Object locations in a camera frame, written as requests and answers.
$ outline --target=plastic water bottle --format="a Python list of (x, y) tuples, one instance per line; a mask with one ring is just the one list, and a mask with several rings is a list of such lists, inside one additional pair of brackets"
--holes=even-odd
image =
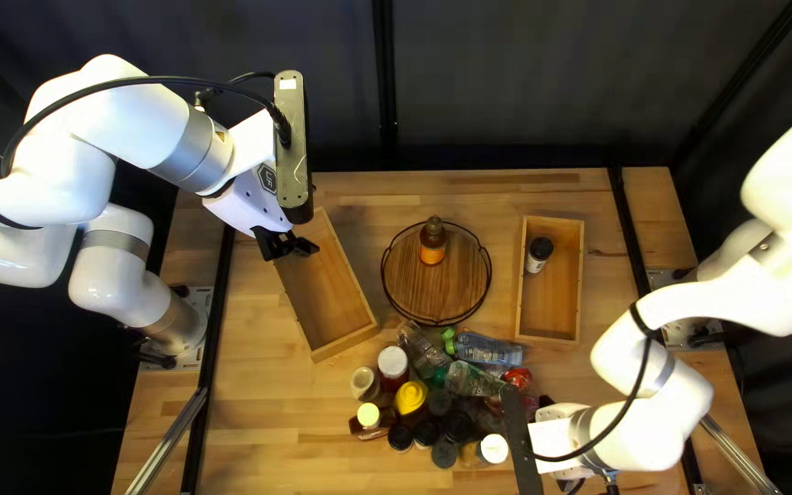
[(506, 382), (465, 361), (451, 363), (445, 376), (445, 389), (456, 396), (499, 396), (503, 385), (506, 385)]
[(445, 351), (430, 343), (417, 323), (411, 320), (403, 321), (396, 328), (396, 342), (424, 380), (431, 380), (436, 368), (447, 368), (454, 361)]
[(464, 361), (505, 366), (521, 366), (523, 354), (517, 343), (502, 342), (472, 332), (457, 334), (454, 351)]

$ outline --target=rectangular wooden box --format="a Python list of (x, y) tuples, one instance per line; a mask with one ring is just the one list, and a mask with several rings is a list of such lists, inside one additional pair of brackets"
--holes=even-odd
[(295, 225), (292, 232), (314, 242), (319, 253), (285, 256), (274, 265), (311, 359), (319, 363), (377, 334), (378, 321), (325, 210), (316, 208), (313, 220)]
[[(583, 294), (585, 222), (525, 216), (517, 260), (515, 338), (532, 345), (569, 349), (579, 343)], [(544, 236), (555, 250), (537, 274), (524, 271), (527, 244)]]

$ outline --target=yellow cap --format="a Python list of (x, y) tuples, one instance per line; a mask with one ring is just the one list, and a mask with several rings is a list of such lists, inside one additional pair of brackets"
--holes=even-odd
[(365, 426), (366, 428), (374, 428), (381, 422), (381, 411), (375, 404), (366, 402), (365, 404), (359, 406), (359, 409), (357, 410), (357, 419), (359, 419), (359, 424), (362, 426)]
[(416, 411), (424, 405), (428, 391), (427, 386), (421, 381), (406, 382), (399, 387), (396, 392), (396, 398), (393, 400), (396, 405), (396, 411), (399, 411), (402, 416)]

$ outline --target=black wire rim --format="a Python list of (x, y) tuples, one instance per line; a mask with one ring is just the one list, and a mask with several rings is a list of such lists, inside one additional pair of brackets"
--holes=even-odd
[(485, 280), (485, 290), (478, 297), (478, 301), (476, 301), (475, 304), (470, 306), (468, 310), (464, 311), (463, 313), (454, 315), (454, 316), (449, 316), (447, 318), (443, 318), (441, 320), (432, 320), (432, 319), (429, 319), (429, 318), (424, 318), (422, 316), (418, 316), (416, 314), (411, 313), (409, 310), (406, 310), (406, 309), (402, 308), (402, 306), (400, 306), (399, 303), (397, 303), (395, 300), (393, 300), (392, 295), (390, 294), (390, 291), (387, 289), (387, 282), (386, 282), (386, 279), (385, 279), (385, 276), (384, 276), (384, 266), (386, 265), (387, 259), (389, 259), (389, 257), (390, 257), (390, 253), (392, 252), (393, 245), (395, 245), (396, 242), (400, 241), (402, 239), (402, 235), (405, 234), (407, 231), (410, 231), (411, 229), (414, 229), (417, 226), (422, 226), (422, 225), (424, 225), (426, 223), (427, 223), (426, 221), (423, 221), (423, 222), (418, 222), (418, 223), (413, 224), (413, 225), (409, 225), (408, 227), (402, 229), (395, 236), (393, 236), (392, 240), (390, 241), (390, 245), (387, 246), (387, 248), (384, 250), (384, 253), (381, 255), (381, 266), (380, 266), (380, 270), (381, 270), (381, 286), (384, 287), (384, 296), (386, 296), (387, 300), (390, 301), (390, 305), (393, 306), (393, 309), (395, 309), (396, 312), (401, 314), (402, 316), (405, 316), (406, 318), (408, 318), (410, 320), (414, 320), (415, 322), (421, 323), (421, 324), (423, 324), (425, 326), (428, 326), (428, 327), (447, 327), (449, 325), (456, 325), (460, 321), (464, 321), (467, 318), (469, 318), (470, 316), (472, 316), (481, 307), (481, 303), (485, 302), (485, 298), (488, 296), (488, 289), (491, 286), (491, 275), (493, 274), (493, 267), (491, 265), (491, 255), (490, 255), (490, 253), (488, 252), (488, 250), (484, 246), (481, 245), (481, 241), (479, 241), (479, 237), (477, 235), (475, 235), (472, 231), (467, 229), (466, 227), (463, 227), (462, 225), (455, 224), (454, 222), (447, 222), (445, 220), (442, 221), (442, 223), (447, 225), (447, 226), (454, 226), (454, 227), (456, 227), (456, 228), (468, 233), (469, 235), (471, 235), (473, 237), (473, 239), (475, 239), (476, 246), (478, 246), (478, 253), (481, 254), (481, 259), (484, 260), (484, 262), (485, 262), (485, 270), (486, 270), (487, 275), (488, 275), (488, 279)]

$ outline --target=orange label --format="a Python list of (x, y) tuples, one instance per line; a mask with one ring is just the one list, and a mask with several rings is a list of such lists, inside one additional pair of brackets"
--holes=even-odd
[(434, 265), (442, 261), (442, 258), (446, 257), (446, 247), (437, 247), (436, 249), (430, 249), (429, 247), (424, 246), (421, 244), (421, 261), (427, 265)]

